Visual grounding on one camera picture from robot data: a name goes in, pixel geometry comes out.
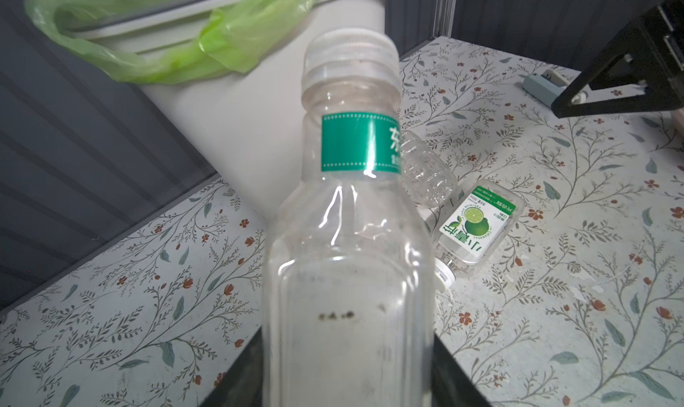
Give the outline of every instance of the lime slice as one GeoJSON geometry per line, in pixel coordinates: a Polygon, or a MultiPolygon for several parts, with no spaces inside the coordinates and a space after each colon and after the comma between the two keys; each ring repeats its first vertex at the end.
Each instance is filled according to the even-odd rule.
{"type": "Polygon", "coordinates": [[[464,216],[470,223],[480,223],[484,218],[484,213],[479,208],[473,206],[466,209],[464,216]]]}

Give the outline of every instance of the plastic bag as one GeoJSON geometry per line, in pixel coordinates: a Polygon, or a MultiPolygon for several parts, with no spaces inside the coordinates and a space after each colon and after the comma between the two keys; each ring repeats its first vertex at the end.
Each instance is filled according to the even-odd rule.
{"type": "Polygon", "coordinates": [[[245,73],[256,67],[317,0],[241,0],[214,9],[191,43],[170,48],[155,60],[115,51],[61,31],[69,17],[81,21],[109,18],[169,0],[25,0],[27,15],[45,35],[94,64],[115,81],[180,83],[245,73]]]}

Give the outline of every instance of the teal neck label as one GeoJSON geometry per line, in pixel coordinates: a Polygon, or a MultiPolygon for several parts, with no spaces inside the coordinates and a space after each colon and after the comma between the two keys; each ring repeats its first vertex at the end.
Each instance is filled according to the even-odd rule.
{"type": "Polygon", "coordinates": [[[399,173],[401,134],[397,120],[377,113],[323,116],[321,171],[399,173]]]}

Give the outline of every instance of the lime illustration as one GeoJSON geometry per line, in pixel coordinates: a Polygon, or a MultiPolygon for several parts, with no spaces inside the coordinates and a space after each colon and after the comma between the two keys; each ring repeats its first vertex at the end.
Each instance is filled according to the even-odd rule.
{"type": "Polygon", "coordinates": [[[466,221],[465,228],[466,232],[470,233],[471,235],[484,236],[487,234],[487,232],[489,232],[489,223],[487,222],[486,218],[482,218],[482,221],[479,223],[472,223],[468,220],[466,221]]]}
{"type": "Polygon", "coordinates": [[[470,223],[480,223],[482,219],[484,218],[484,213],[480,208],[476,208],[474,206],[466,209],[466,212],[464,213],[464,216],[466,217],[466,220],[468,220],[470,223]]]}

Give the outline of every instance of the bottle neck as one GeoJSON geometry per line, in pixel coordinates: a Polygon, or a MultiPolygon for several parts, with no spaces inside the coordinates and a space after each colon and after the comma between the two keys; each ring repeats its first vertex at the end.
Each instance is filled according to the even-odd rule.
{"type": "Polygon", "coordinates": [[[401,95],[388,83],[335,79],[302,95],[302,180],[398,180],[401,95]]]}

